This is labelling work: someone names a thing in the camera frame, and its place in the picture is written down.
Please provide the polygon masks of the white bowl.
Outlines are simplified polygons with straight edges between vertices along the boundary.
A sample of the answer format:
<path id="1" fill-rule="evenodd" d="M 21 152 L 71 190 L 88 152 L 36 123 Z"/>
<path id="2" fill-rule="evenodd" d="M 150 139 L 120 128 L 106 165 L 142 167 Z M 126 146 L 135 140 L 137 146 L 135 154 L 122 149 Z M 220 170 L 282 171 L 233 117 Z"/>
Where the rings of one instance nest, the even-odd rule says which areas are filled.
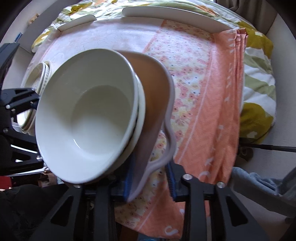
<path id="1" fill-rule="evenodd" d="M 47 167 L 60 179 L 97 179 L 127 145 L 138 109 L 131 64 L 108 49 L 81 52 L 52 75 L 38 103 L 35 134 Z"/>

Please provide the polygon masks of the grey curtain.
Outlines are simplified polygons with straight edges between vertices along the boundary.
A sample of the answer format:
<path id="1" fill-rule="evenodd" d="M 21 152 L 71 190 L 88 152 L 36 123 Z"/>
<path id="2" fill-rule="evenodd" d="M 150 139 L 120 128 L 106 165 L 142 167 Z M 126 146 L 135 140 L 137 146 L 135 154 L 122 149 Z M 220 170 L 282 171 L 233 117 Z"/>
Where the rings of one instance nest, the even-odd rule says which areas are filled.
<path id="1" fill-rule="evenodd" d="M 263 34 L 269 31 L 278 14 L 265 0 L 217 0 L 215 3 L 245 18 Z"/>

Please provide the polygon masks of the white tray edge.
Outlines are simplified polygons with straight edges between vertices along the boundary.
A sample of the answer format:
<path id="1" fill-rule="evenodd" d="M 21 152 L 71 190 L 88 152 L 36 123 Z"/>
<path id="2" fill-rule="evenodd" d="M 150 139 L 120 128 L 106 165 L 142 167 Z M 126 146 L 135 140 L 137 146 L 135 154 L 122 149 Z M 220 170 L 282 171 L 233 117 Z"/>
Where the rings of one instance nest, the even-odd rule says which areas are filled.
<path id="1" fill-rule="evenodd" d="M 169 8 L 163 6 L 131 6 L 124 8 L 122 14 L 125 17 L 156 18 L 191 25 L 209 33 L 219 33 L 231 28 L 224 23 L 208 16 L 188 10 Z"/>
<path id="2" fill-rule="evenodd" d="M 85 15 L 85 16 L 81 16 L 75 20 L 72 20 L 70 22 L 67 22 L 61 26 L 58 27 L 58 30 L 60 32 L 64 32 L 65 30 L 68 30 L 70 28 L 76 27 L 78 25 L 82 25 L 85 23 L 89 23 L 89 22 L 93 22 L 96 20 L 96 17 L 94 15 Z"/>

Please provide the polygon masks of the small chick print plate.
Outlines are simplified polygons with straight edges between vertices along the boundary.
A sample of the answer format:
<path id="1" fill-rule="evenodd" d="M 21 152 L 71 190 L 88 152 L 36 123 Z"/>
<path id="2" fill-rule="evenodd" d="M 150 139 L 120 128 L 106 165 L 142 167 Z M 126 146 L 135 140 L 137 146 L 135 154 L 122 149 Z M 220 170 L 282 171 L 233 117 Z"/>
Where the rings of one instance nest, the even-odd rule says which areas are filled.
<path id="1" fill-rule="evenodd" d="M 24 82 L 23 88 L 28 90 L 28 96 L 41 96 L 45 86 L 50 78 L 50 66 L 46 62 L 38 63 L 29 73 Z M 21 131 L 28 133 L 33 127 L 35 121 L 36 110 L 27 109 L 16 116 L 18 126 Z"/>

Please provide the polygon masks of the cream bowl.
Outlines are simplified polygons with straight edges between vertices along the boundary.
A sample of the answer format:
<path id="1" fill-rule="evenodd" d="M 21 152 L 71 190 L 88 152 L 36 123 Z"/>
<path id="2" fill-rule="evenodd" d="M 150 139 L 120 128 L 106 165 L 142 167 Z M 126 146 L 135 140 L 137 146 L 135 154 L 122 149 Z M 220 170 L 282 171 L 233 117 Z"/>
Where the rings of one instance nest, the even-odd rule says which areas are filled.
<path id="1" fill-rule="evenodd" d="M 137 121 L 135 123 L 135 127 L 133 130 L 132 137 L 129 140 L 128 145 L 125 147 L 119 158 L 115 161 L 115 163 L 106 171 L 106 175 L 114 172 L 117 168 L 119 168 L 130 156 L 130 154 L 135 149 L 135 146 L 139 140 L 140 134 L 142 133 L 142 128 L 144 126 L 145 119 L 145 94 L 143 85 L 137 75 L 135 75 L 138 83 L 138 113 L 137 113 Z"/>

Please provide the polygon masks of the grey cloth garment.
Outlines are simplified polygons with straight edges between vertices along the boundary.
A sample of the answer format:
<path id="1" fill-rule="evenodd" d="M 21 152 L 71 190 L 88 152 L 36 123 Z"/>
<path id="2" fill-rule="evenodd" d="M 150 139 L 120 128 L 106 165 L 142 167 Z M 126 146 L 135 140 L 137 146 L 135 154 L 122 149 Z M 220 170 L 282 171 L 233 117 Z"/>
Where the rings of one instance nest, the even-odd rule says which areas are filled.
<path id="1" fill-rule="evenodd" d="M 284 178 L 266 178 L 234 167 L 233 189 L 265 209 L 295 218 L 295 169 Z"/>

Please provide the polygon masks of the pink floral tablecloth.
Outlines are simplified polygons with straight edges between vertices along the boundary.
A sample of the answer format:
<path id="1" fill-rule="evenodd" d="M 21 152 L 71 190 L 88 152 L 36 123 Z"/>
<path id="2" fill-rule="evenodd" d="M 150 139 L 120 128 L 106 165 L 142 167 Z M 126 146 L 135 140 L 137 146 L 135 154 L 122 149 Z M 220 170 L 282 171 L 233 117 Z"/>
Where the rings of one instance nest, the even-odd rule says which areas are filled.
<path id="1" fill-rule="evenodd" d="M 29 68 L 50 61 L 57 69 L 73 55 L 94 48 L 154 57 L 174 81 L 175 161 L 201 181 L 227 182 L 238 146 L 247 40 L 246 30 L 238 27 L 211 34 L 180 21 L 114 18 L 53 31 Z"/>

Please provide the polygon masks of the floral green yellow quilt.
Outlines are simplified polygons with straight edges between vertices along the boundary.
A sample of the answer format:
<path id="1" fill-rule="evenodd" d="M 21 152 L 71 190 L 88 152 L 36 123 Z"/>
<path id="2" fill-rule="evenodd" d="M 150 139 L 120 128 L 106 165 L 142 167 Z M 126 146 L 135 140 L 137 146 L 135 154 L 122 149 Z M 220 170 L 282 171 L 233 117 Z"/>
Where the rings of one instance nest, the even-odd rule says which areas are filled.
<path id="1" fill-rule="evenodd" d="M 244 52 L 243 108 L 240 117 L 241 141 L 262 141 L 275 122 L 275 78 L 271 66 L 273 43 L 253 25 L 215 1 L 79 1 L 62 9 L 57 18 L 34 40 L 36 52 L 53 30 L 81 16 L 115 18 L 130 6 L 165 6 L 193 11 L 222 22 L 231 28 L 244 28 L 248 38 Z"/>

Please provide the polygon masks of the pink handled dish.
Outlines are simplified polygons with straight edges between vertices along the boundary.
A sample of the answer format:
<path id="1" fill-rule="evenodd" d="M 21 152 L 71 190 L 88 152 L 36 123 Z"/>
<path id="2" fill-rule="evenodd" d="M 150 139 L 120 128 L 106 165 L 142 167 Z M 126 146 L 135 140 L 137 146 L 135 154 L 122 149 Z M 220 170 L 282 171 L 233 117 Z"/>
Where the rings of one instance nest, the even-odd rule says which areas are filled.
<path id="1" fill-rule="evenodd" d="M 154 57 L 132 51 L 120 51 L 132 65 L 139 77 L 145 94 L 145 119 L 137 145 L 127 164 L 116 173 L 117 178 L 111 195 L 119 204 L 133 201 L 144 188 L 151 173 L 165 166 L 173 159 L 176 150 L 176 137 L 171 126 L 171 113 L 175 101 L 174 82 L 163 63 Z M 156 160 L 152 151 L 159 132 L 166 136 L 166 149 Z"/>

